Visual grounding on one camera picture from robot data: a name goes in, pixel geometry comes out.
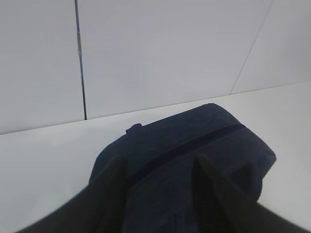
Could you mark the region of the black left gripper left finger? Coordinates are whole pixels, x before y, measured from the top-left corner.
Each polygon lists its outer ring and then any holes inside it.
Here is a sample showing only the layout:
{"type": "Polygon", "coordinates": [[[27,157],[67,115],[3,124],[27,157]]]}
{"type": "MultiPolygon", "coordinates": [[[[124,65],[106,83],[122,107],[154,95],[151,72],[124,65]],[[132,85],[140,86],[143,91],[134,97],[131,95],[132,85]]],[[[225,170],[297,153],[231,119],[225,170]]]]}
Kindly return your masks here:
{"type": "Polygon", "coordinates": [[[120,233],[128,189],[128,162],[117,156],[75,197],[21,232],[120,233]]]}

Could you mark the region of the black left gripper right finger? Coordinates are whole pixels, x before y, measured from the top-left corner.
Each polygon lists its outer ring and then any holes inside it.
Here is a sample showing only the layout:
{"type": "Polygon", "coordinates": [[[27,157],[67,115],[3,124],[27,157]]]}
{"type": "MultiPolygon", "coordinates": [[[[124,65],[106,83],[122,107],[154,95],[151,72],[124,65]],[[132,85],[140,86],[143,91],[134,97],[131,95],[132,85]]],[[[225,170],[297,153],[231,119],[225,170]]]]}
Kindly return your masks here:
{"type": "Polygon", "coordinates": [[[194,210],[201,233],[305,233],[263,207],[202,155],[194,159],[194,210]]]}

